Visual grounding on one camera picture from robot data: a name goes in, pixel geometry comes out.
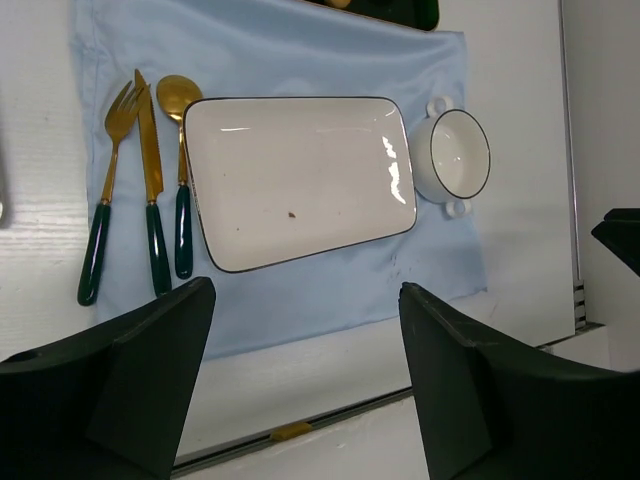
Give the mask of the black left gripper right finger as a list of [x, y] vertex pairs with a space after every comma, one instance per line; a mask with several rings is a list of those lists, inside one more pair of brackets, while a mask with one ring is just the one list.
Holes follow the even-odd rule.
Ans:
[[635, 479], [639, 375], [524, 344], [415, 283], [399, 316], [433, 479]]

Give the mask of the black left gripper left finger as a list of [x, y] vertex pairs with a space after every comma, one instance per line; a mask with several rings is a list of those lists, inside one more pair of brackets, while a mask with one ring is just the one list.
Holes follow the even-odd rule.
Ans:
[[3, 360], [2, 478], [169, 478], [215, 302], [197, 277]]

